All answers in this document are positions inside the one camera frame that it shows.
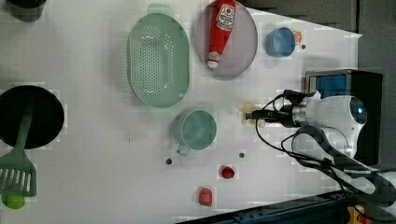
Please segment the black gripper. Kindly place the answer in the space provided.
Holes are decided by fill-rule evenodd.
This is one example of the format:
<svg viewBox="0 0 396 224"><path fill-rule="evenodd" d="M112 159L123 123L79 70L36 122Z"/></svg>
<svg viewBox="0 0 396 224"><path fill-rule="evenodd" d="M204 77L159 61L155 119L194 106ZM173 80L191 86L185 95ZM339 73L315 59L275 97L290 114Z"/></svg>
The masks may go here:
<svg viewBox="0 0 396 224"><path fill-rule="evenodd" d="M295 124L292 118L292 110L298 106L307 96L306 93L284 90L279 95L283 99L283 105L278 110L278 114L271 110L255 110L245 115L245 119L263 119L266 122L280 122L286 128L296 128L299 124Z"/></svg>

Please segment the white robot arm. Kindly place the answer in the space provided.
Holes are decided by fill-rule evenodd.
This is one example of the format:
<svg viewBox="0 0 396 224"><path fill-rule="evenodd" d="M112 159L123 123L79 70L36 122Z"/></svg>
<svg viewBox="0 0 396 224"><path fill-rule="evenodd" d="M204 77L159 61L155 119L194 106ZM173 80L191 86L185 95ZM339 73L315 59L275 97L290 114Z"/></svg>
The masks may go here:
<svg viewBox="0 0 396 224"><path fill-rule="evenodd" d="M351 95L324 97L319 91L285 90L289 103L276 108L271 101L244 114L244 120L279 123L296 132L287 139L290 149L276 149L302 166L318 170L336 181L343 192L358 196L360 203L395 216L395 170L378 170L354 159L368 116L363 102Z"/></svg>

